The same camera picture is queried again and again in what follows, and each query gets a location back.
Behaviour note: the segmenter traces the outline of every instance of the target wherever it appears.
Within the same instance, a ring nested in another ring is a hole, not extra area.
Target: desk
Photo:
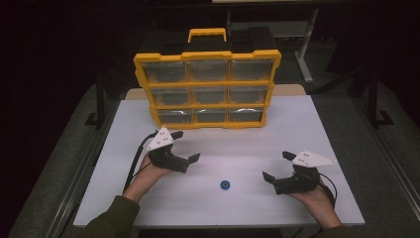
[[[74,220],[85,226],[121,194],[142,140],[156,129],[147,100],[124,100],[115,116],[95,172]],[[336,159],[310,96],[275,96],[263,128],[185,130],[173,153],[201,153],[187,173],[161,179],[140,203],[135,226],[146,228],[280,227],[316,221],[296,200],[276,195],[262,172],[292,175],[282,151],[302,149]],[[363,224],[340,166],[319,168],[338,188],[336,210],[344,224]],[[228,190],[220,188],[228,180]]]

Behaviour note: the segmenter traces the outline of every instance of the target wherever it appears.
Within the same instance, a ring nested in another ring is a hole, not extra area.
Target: person's left hand
[[[123,192],[123,196],[139,203],[142,197],[149,192],[160,178],[171,172],[170,170],[154,166],[149,158],[149,154],[145,154],[140,164],[139,173]]]

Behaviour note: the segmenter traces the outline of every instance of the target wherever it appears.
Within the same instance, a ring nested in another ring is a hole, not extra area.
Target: blue bottle cap
[[[223,180],[222,182],[220,182],[220,187],[226,190],[229,189],[229,187],[231,187],[231,184],[227,180]]]

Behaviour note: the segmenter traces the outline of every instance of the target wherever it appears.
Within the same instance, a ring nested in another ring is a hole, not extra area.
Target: yellow storage organizer
[[[225,29],[148,36],[134,63],[158,127],[239,129],[265,124],[281,59],[267,28],[232,32],[229,41]]]

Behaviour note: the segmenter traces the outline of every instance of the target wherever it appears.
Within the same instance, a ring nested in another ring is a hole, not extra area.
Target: person's right hand
[[[320,185],[317,185],[311,191],[289,195],[302,202],[322,229],[326,230],[343,225],[328,198],[327,192]]]

